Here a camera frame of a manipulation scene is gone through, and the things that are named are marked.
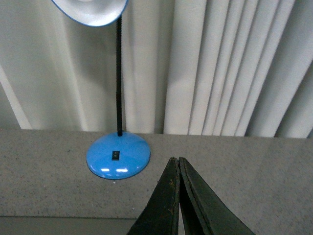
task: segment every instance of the gray countertop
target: gray countertop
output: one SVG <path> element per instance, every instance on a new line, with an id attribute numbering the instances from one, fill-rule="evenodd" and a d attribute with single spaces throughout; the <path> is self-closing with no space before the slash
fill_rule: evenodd
<path id="1" fill-rule="evenodd" d="M 86 164 L 102 135 L 1 130 L 0 216 L 136 218 L 169 158 L 181 156 L 256 234 L 313 234 L 313 140 L 141 135 L 148 166 L 112 181 Z"/>

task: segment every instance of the curtain fold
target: curtain fold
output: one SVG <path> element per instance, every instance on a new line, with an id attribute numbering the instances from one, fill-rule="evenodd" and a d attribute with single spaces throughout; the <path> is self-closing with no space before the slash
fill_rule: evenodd
<path id="1" fill-rule="evenodd" d="M 310 138 L 313 1 L 131 0 L 124 130 Z M 116 129 L 115 25 L 0 2 L 0 128 Z"/>

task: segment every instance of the blue desk lamp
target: blue desk lamp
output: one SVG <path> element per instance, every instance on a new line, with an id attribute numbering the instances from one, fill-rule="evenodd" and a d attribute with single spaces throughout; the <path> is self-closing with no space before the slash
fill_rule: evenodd
<path id="1" fill-rule="evenodd" d="M 122 129 L 122 16 L 128 0 L 52 0 L 68 17 L 86 26 L 116 23 L 117 132 L 96 140 L 87 151 L 89 169 L 105 179 L 119 180 L 142 171 L 150 159 L 147 142 Z"/>

